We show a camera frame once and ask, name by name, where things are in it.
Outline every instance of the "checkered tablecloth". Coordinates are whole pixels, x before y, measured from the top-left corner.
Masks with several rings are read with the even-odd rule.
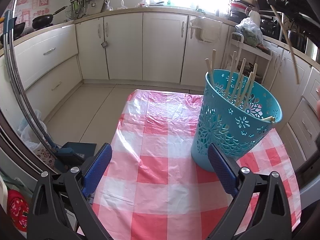
[[[201,103],[200,95],[149,90],[128,97],[92,206],[114,239],[205,239],[223,216],[232,197],[190,153]],[[276,130],[238,164],[260,174],[279,172],[294,229],[300,222],[300,194]],[[237,233],[246,229],[257,200],[254,194]]]

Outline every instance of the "silver bolt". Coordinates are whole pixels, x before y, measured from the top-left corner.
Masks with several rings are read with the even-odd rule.
[[[271,175],[272,175],[273,177],[275,177],[275,178],[278,178],[278,177],[279,177],[279,173],[276,172],[276,171],[273,171],[273,172],[271,173]]]
[[[250,170],[247,167],[243,167],[243,168],[241,168],[241,172],[244,174],[248,174],[250,172]]]
[[[71,173],[77,173],[79,171],[79,167],[71,168]]]
[[[41,173],[41,177],[44,178],[44,177],[48,176],[48,174],[49,174],[49,173],[48,173],[47,171],[44,171],[44,172]]]

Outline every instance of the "floor tile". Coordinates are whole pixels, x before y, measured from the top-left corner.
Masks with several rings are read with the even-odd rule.
[[[47,124],[53,141],[59,145],[68,141],[79,142],[111,90],[79,87]]]
[[[141,86],[141,85],[122,85],[117,84],[116,88],[134,88],[134,89],[143,89],[143,90],[156,90],[156,91],[169,91],[169,92],[177,92],[177,93],[189,93],[187,89],[180,88],[166,88],[166,87],[154,87],[154,86]]]
[[[190,90],[191,95],[203,95],[203,91]]]
[[[114,88],[116,84],[95,84],[95,83],[83,83],[82,87],[87,88]]]
[[[114,88],[94,116],[80,142],[96,143],[96,152],[105,143],[111,143],[119,117],[128,96],[135,88]]]

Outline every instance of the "cabinet handle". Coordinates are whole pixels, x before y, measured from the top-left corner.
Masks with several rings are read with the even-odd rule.
[[[61,83],[62,83],[62,82],[60,81],[58,85],[56,85],[54,88],[51,89],[51,91],[55,90],[58,86],[61,85]]]
[[[190,40],[192,40],[193,31],[194,31],[193,28],[191,28]]]
[[[286,61],[286,58],[284,57],[282,60],[281,60],[281,63],[280,63],[280,67],[279,67],[279,73],[281,73],[281,67],[282,67],[282,63]]]
[[[184,22],[182,22],[181,26],[181,37],[183,38],[183,33],[184,33]]]
[[[304,128],[307,130],[307,132],[309,133],[310,137],[312,137],[312,133],[309,132],[309,130],[303,120],[302,120],[302,124],[303,124]]]
[[[108,32],[109,32],[109,27],[108,27],[108,23],[106,22],[106,26],[104,28],[104,33],[105,33],[106,37],[108,37]]]
[[[98,36],[99,36],[99,39],[101,39],[100,27],[101,27],[101,25],[99,23],[99,25],[98,25]]]
[[[277,65],[278,59],[280,59],[280,54],[278,54],[278,56],[277,56],[277,58],[276,58],[276,61],[275,61],[275,69],[276,69],[276,65]]]
[[[49,49],[47,52],[45,52],[43,55],[47,55],[49,54],[50,52],[54,51],[56,48],[53,48],[53,49]]]

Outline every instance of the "red and white tablecloth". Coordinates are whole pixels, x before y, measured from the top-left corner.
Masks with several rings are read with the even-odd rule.
[[[190,153],[201,102],[200,95],[150,90],[128,97],[92,206],[114,239],[200,240],[221,219],[232,197]],[[260,174],[279,172],[296,228],[301,215],[298,184],[276,130],[238,164]],[[257,200],[255,194],[237,233],[246,229]]]

